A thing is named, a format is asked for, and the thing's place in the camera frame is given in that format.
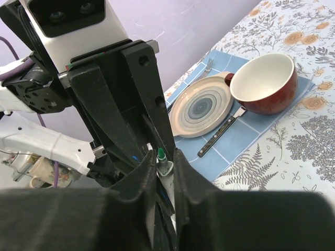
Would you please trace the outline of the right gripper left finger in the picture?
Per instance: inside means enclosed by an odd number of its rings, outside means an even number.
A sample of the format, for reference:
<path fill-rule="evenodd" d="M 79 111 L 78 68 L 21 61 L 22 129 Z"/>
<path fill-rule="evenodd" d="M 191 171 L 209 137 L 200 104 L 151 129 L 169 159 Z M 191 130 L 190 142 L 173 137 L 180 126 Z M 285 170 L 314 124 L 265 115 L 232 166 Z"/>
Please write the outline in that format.
<path fill-rule="evenodd" d="M 1 191 L 1 250 L 153 250 L 156 152 L 107 189 Z"/>

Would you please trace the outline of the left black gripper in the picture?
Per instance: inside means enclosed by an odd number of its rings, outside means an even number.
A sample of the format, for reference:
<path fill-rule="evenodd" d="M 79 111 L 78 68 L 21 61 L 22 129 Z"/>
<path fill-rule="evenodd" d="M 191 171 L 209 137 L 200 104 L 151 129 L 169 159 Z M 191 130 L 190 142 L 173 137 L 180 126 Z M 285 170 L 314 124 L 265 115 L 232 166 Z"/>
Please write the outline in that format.
<path fill-rule="evenodd" d="M 62 82 L 94 142 L 130 167 L 149 147 L 173 160 L 156 53 L 148 42 L 124 40 L 73 58 Z"/>

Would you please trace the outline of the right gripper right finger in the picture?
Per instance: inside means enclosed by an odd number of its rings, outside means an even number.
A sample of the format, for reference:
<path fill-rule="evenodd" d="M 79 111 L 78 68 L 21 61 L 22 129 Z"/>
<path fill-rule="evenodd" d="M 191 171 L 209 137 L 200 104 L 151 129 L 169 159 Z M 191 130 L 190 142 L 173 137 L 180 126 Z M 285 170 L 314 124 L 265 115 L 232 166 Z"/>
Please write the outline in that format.
<path fill-rule="evenodd" d="M 334 212 L 315 193 L 223 191 L 174 150 L 179 250 L 334 250 Z"/>

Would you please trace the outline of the white pen green tip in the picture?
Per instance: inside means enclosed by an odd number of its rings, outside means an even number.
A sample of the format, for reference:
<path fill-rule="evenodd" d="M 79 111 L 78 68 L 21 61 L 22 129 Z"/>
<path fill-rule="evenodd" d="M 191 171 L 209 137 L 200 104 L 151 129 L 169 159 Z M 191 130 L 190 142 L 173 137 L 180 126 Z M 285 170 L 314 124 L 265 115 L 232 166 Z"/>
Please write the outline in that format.
<path fill-rule="evenodd" d="M 157 183 L 160 204 L 163 205 L 165 213 L 175 221 L 175 199 L 174 199 L 174 174 L 172 161 L 169 161 L 163 148 L 157 152 Z"/>

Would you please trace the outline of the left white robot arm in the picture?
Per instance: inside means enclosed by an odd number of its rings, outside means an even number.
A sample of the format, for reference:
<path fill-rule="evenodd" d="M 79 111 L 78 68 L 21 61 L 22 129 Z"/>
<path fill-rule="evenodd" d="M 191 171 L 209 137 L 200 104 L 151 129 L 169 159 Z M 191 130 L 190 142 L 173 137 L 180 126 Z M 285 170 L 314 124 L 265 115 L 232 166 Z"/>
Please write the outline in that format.
<path fill-rule="evenodd" d="M 51 75 L 36 53 L 1 67 L 1 148 L 32 152 L 91 177 L 128 174 L 148 144 L 172 160 L 175 143 L 157 68 L 156 41 L 125 40 L 74 58 Z M 75 107 L 92 142 L 19 116 Z"/>

